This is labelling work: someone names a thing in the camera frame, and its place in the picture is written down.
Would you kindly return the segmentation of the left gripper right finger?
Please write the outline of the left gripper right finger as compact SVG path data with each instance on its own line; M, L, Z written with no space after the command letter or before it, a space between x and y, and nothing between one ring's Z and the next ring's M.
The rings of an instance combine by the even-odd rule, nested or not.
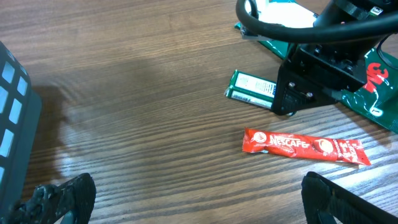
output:
M308 224L397 223L397 217L365 201L316 172L302 180L302 202Z

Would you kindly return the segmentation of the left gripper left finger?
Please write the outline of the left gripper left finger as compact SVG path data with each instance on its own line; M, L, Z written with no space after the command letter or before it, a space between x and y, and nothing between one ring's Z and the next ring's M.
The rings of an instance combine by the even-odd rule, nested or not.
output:
M38 185L31 198L9 209L9 223L87 224L94 209L96 186L89 173L61 185Z

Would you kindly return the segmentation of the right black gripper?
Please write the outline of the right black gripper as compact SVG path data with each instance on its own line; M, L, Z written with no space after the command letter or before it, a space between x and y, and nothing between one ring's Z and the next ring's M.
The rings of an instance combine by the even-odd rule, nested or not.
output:
M355 92L367 83L365 54L377 40L340 44L293 44L279 67L271 111L287 115L333 105L344 90Z

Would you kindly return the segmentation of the red Nescafe stick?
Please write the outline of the red Nescafe stick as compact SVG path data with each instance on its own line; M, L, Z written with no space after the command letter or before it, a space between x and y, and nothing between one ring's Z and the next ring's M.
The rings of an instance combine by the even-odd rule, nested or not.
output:
M343 161L364 166L371 164L363 144L359 140L320 138L249 128L244 130L243 152L323 161Z

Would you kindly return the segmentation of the small green white box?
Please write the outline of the small green white box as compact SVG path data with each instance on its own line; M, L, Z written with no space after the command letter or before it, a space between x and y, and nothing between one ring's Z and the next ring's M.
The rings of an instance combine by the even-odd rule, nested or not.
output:
M274 101L276 83L235 70L224 95L251 105L270 110Z

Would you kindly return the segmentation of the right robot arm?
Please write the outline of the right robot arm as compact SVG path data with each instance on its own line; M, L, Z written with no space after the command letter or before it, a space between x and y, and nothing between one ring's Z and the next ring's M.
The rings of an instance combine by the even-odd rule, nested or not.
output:
M397 1L330 1L302 40L290 38L271 110L332 105L367 82L364 56L397 32Z

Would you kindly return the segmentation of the grey plastic basket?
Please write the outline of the grey plastic basket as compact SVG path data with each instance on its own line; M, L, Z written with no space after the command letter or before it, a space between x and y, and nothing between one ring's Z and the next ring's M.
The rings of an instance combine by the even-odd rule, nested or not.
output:
M1 216L21 198L42 102L30 77L1 44Z

